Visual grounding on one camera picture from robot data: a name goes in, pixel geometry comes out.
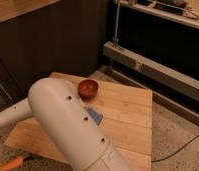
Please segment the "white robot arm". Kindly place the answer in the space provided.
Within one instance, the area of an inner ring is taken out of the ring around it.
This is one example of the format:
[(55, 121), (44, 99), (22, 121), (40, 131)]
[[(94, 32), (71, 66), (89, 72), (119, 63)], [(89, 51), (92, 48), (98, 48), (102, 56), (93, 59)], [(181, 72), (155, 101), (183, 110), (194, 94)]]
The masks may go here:
[(43, 78), (28, 97), (0, 112), (0, 129), (35, 117), (74, 171), (132, 171), (85, 110), (74, 84)]

